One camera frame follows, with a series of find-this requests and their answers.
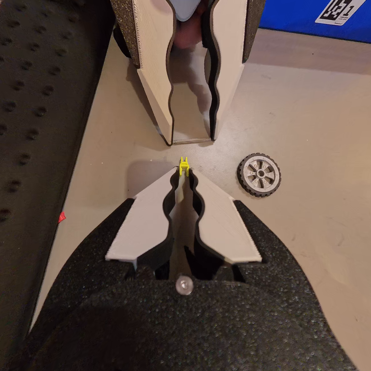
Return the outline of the black toy vehicle wheel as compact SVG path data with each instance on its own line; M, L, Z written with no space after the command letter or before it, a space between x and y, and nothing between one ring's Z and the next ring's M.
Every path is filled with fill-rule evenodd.
M280 187L281 171L268 155L253 153L237 167L237 178L242 188L254 197L268 197Z

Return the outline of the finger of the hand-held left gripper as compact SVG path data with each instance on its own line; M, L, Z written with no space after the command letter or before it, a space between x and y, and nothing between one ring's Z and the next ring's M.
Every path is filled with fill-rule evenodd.
M174 117L170 107L173 84L168 62L176 17L166 0L134 0L133 13L140 67L137 70L156 123L168 146L173 144Z
M244 69L243 53L248 1L209 1L203 15L203 41L210 55L208 87L210 136L215 141Z

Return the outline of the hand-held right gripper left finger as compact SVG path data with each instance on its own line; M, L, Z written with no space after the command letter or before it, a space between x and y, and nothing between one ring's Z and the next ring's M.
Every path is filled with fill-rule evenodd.
M173 167L134 196L106 260L132 263L134 268L160 268L169 261L173 248L170 213L179 177L179 167Z

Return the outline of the black perforated mat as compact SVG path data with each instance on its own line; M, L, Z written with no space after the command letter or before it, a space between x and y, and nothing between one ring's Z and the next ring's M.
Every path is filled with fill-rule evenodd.
M106 0L1 1L1 368L34 316L114 21Z

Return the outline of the blue plastic storage bin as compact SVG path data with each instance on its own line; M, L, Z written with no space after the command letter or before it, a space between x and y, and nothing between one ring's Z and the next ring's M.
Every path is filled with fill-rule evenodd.
M259 27L371 42L370 0L267 0Z

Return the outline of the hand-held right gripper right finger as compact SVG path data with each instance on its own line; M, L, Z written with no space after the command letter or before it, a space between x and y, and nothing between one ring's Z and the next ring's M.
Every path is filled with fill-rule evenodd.
M192 205L198 218L194 254L207 265L262 262L235 199L201 172L190 169Z

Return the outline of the person's left hand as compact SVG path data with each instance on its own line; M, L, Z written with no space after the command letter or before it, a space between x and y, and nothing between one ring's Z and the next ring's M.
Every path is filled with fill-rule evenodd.
M192 16L187 21L177 20L174 36L174 46L179 49L194 47L202 40L202 16L208 2L201 1Z

